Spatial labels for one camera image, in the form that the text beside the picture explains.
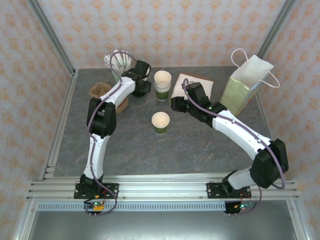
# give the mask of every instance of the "metal floor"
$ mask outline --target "metal floor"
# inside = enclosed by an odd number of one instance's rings
[[[296,240],[286,201],[263,201],[250,214],[222,211],[39,211],[29,240]]]

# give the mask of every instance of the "stack of paper cups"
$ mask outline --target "stack of paper cups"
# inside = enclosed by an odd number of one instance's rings
[[[160,101],[164,101],[169,96],[171,86],[171,74],[167,71],[157,71],[154,75],[154,88],[156,97]]]

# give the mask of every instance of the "orange floral wallpaper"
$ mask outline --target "orange floral wallpaper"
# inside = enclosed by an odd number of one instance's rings
[[[320,4],[300,0],[266,60],[281,87],[259,96],[274,138],[287,147],[289,175],[298,181],[309,224],[320,236]]]
[[[259,52],[285,0],[39,2],[79,69],[105,68],[114,49],[154,67],[231,66],[232,50]]]
[[[48,157],[70,79],[26,0],[0,3],[0,239]]]

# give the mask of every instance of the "gray countertop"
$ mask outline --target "gray countertop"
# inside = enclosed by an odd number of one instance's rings
[[[148,80],[151,92],[144,97],[128,96],[129,106],[117,114],[117,127],[105,151],[105,175],[186,174],[231,172],[251,166],[250,157],[227,136],[199,122],[189,113],[175,112],[170,100],[159,101],[153,86],[154,74],[166,70],[172,75],[171,96],[180,73],[190,73],[214,81],[211,101],[219,101],[232,66],[217,67],[155,67]],[[110,69],[81,69],[76,80],[63,133],[54,177],[80,176],[86,166],[89,137],[86,121],[89,90],[98,82],[114,85]],[[156,112],[170,116],[168,131],[157,134],[151,123]],[[262,135],[266,127],[254,98],[238,118]]]

